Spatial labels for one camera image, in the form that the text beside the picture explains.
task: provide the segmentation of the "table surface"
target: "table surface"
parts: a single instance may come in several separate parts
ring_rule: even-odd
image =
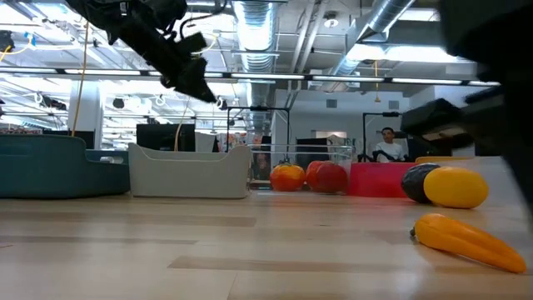
[[[424,213],[483,228],[533,263],[519,204],[454,210],[273,192],[243,200],[2,200],[1,299],[533,298],[531,271],[503,272],[410,240]]]

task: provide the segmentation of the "man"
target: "man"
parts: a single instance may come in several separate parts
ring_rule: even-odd
[[[381,135],[383,136],[383,142],[379,142],[376,145],[375,151],[382,150],[384,153],[394,158],[395,161],[403,160],[403,148],[401,145],[394,143],[394,130],[390,127],[385,127],[381,130]],[[383,154],[377,156],[377,161],[379,163],[390,162],[389,158]]]

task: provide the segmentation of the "red tomato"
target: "red tomato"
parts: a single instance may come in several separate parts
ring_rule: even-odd
[[[277,165],[270,174],[270,184],[275,191],[294,192],[301,188],[305,181],[306,173],[297,165]]]
[[[318,188],[324,193],[342,192],[348,186],[346,171],[333,162],[324,162],[316,171],[316,179]]]
[[[314,161],[307,166],[306,182],[313,192],[320,192],[320,189],[318,188],[318,180],[316,179],[316,171],[318,171],[318,168],[323,163],[323,161]]]

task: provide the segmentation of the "red box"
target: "red box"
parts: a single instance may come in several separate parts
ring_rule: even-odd
[[[358,162],[351,165],[348,195],[375,198],[407,198],[401,179],[414,162]]]

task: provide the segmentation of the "yellow gourd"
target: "yellow gourd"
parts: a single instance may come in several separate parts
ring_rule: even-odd
[[[438,213],[416,221],[412,236],[427,247],[462,255],[513,273],[526,271],[524,258],[503,241],[478,228]]]
[[[426,196],[446,208],[475,208],[489,195],[485,179],[462,167],[439,167],[424,180]]]

